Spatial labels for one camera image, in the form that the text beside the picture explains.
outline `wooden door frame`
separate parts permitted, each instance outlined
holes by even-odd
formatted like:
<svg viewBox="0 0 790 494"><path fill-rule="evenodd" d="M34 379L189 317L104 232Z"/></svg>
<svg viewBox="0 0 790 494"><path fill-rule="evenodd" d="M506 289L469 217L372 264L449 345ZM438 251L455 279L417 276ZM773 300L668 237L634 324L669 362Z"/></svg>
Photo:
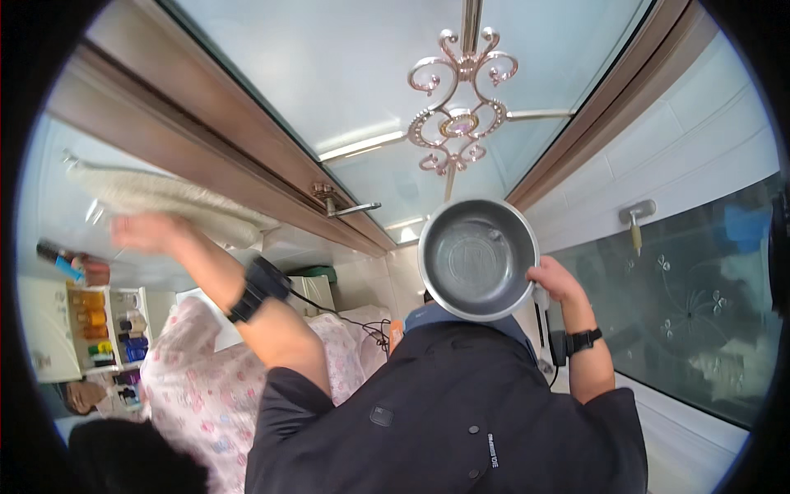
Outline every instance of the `wooden door frame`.
<svg viewBox="0 0 790 494"><path fill-rule="evenodd" d="M109 145L247 207L364 254L387 250L238 151L156 90L81 45L47 112Z"/></svg>
<svg viewBox="0 0 790 494"><path fill-rule="evenodd" d="M529 173L507 196L520 211L598 153L694 63L719 28L696 0L664 0Z"/></svg>
<svg viewBox="0 0 790 494"><path fill-rule="evenodd" d="M270 175L300 191L316 207L325 209L312 195L315 183L334 186L348 204L356 204L255 98L152 0L111 2L86 37L115 63L236 146ZM365 213L331 221L348 224L385 251L396 247Z"/></svg>

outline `person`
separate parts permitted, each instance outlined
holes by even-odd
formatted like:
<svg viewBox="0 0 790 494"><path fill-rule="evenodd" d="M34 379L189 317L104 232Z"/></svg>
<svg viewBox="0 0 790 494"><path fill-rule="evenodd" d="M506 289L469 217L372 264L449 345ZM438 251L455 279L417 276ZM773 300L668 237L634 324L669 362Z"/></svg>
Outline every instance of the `person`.
<svg viewBox="0 0 790 494"><path fill-rule="evenodd" d="M57 385L63 405L73 415L99 412L103 418L140 421L140 411L126 406L109 372L85 376Z"/></svg>
<svg viewBox="0 0 790 494"><path fill-rule="evenodd" d="M350 319L382 317L374 307L343 314ZM386 358L372 339L347 330L335 315L319 315L309 324L326 350L333 403L339 405ZM187 297L171 309L140 368L142 410L134 418L120 417L140 423L94 420L72 431L70 454L96 491L172 492L168 489L183 481L201 488L179 492L243 492L267 369L244 343L215 352L221 329L206 303ZM76 388L79 393L69 398L77 410L86 411L103 397L103 389L80 384L85 388ZM158 471L168 465L167 479L157 474L146 482L128 482L130 456L108 454L106 444L122 444L129 452L134 447L137 469Z"/></svg>
<svg viewBox="0 0 790 494"><path fill-rule="evenodd" d="M121 246L179 261L223 311L245 292L240 264L185 220L113 220ZM568 334L596 329L588 298L553 258L525 276L562 306ZM321 339L265 298L236 327L269 369L246 488L258 492L644 492L633 391L615 389L603 339L570 357L554 394L523 344L472 322L409 331L389 361L336 406Z"/></svg>

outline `black hair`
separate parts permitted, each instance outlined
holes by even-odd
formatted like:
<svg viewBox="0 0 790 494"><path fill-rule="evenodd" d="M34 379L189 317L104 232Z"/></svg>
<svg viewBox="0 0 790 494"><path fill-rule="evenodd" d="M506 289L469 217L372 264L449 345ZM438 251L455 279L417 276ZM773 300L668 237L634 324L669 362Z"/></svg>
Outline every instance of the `black hair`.
<svg viewBox="0 0 790 494"><path fill-rule="evenodd" d="M96 406L94 405L87 412L80 413L80 412L77 411L77 409L72 407L71 403L69 403L69 384L70 383L84 383L84 382L85 382L85 377L83 376L82 379L80 379L79 381L69 381L69 382L66 382L66 383L56 383L55 384L55 387L58 390L58 394L60 394L60 398L63 401L63 406L65 406L66 410L69 413L71 413L72 415L82 415L84 417L85 415L88 415L89 413L96 411Z"/></svg>
<svg viewBox="0 0 790 494"><path fill-rule="evenodd" d="M77 474L95 492L172 494L208 492L209 471L174 450L153 427L120 419L78 425L69 437Z"/></svg>

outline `watch strap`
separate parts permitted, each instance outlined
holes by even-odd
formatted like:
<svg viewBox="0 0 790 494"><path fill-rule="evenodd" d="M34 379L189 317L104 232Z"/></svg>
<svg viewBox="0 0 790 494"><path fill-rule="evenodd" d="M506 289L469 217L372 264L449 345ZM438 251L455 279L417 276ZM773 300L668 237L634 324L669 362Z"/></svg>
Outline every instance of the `watch strap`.
<svg viewBox="0 0 790 494"><path fill-rule="evenodd" d="M600 332L600 328L566 335L567 356L570 357L574 353L580 352L584 349L591 349L595 343L595 340L601 338L602 336L603 334Z"/></svg>
<svg viewBox="0 0 790 494"><path fill-rule="evenodd" d="M273 296L285 300L291 292L291 279L274 265L259 257L253 261L244 274L244 293L239 302L231 308L230 322L247 322L263 301Z"/></svg>

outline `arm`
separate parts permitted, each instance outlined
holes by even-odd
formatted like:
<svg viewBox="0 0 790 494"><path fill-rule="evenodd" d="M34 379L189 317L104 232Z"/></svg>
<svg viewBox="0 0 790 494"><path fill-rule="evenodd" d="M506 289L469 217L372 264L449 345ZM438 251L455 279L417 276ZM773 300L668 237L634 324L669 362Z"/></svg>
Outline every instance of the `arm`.
<svg viewBox="0 0 790 494"><path fill-rule="evenodd" d="M122 247L170 255L225 313L244 291L242 265L183 218L163 213L116 217L112 239ZM268 298L248 323L237 322L236 329L266 367L290 368L329 396L321 338L291 306Z"/></svg>
<svg viewBox="0 0 790 494"><path fill-rule="evenodd" d="M581 333L598 327L584 289L559 262L542 256L540 267L529 268L527 278L540 283L553 300L560 302L566 333ZM570 358L570 393L585 404L613 389L615 369L609 348L603 338L598 338L591 349Z"/></svg>

